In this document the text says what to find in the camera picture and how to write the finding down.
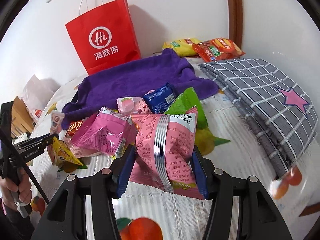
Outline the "left hand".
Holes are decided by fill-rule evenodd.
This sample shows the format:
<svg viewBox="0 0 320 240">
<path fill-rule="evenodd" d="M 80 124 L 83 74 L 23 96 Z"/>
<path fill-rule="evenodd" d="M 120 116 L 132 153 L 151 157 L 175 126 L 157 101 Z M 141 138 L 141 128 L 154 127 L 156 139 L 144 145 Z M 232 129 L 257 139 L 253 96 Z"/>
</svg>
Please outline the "left hand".
<svg viewBox="0 0 320 240">
<path fill-rule="evenodd" d="M 15 204 L 15 200 L 11 195 L 12 192 L 19 192 L 19 200 L 24 202 L 25 204 L 29 204 L 32 199 L 32 191 L 31 191 L 31 183 L 29 181 L 29 176 L 25 172 L 23 168 L 20 168 L 20 183 L 16 185 L 9 178 L 1 179 L 1 193 L 2 200 L 6 207 L 17 211 L 17 206 Z"/>
</svg>

